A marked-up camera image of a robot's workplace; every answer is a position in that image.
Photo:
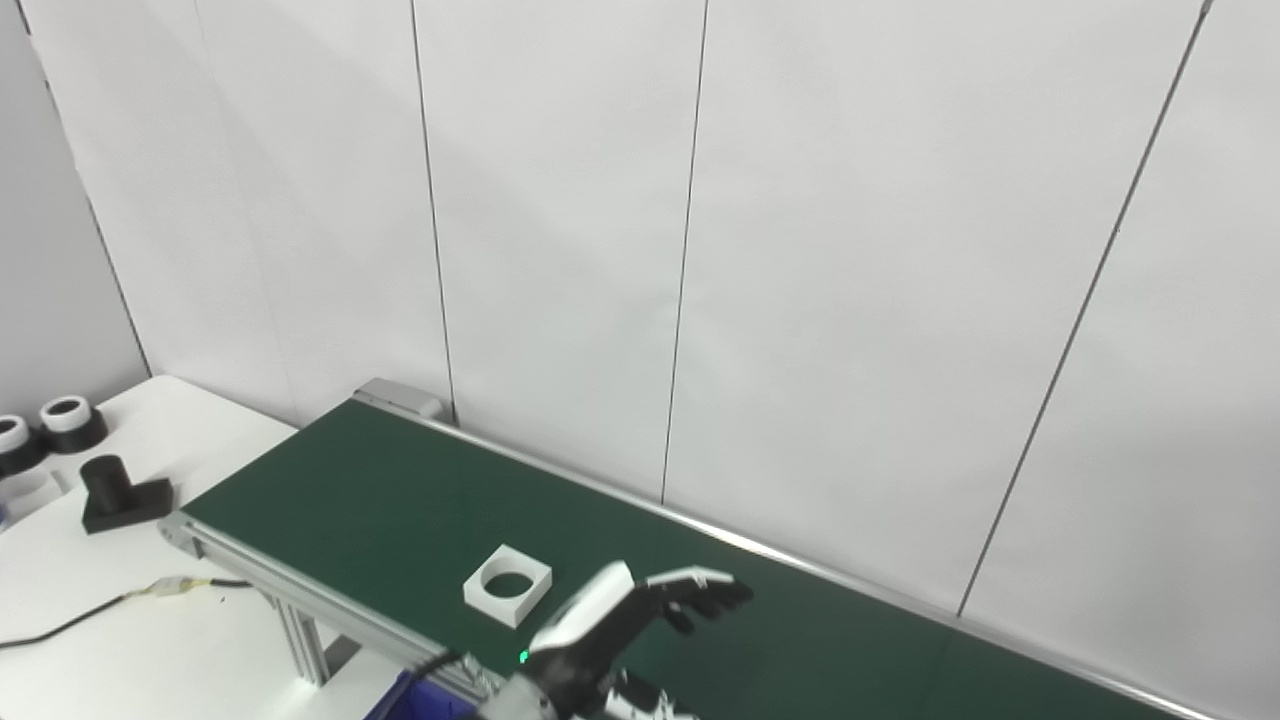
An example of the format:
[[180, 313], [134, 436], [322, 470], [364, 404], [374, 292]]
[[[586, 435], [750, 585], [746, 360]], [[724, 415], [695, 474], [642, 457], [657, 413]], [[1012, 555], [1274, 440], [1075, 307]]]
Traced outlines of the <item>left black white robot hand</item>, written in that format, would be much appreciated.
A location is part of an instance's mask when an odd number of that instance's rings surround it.
[[658, 619], [690, 635], [689, 610], [716, 620], [753, 597], [726, 571], [687, 566], [639, 580], [625, 561], [609, 562], [534, 634], [516, 674], [558, 719], [694, 719], [658, 685], [616, 669], [616, 661]]

